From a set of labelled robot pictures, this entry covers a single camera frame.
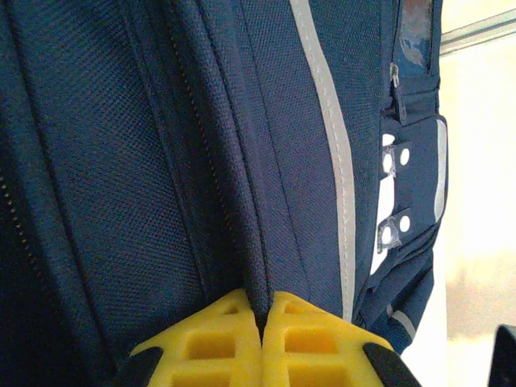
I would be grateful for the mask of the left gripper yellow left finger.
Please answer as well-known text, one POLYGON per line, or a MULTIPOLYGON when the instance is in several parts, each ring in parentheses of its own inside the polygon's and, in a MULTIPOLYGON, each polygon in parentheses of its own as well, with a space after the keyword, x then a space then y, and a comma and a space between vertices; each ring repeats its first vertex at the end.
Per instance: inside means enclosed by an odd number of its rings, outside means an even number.
POLYGON ((244 290, 138 344, 114 386, 260 386, 261 342, 244 290))

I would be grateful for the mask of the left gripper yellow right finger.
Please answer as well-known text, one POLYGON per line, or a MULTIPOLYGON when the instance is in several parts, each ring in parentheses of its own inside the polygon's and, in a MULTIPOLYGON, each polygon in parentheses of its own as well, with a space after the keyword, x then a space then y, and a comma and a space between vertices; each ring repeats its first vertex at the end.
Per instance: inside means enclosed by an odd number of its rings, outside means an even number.
POLYGON ((262 341, 263 386, 419 386, 386 339, 276 292, 262 341))

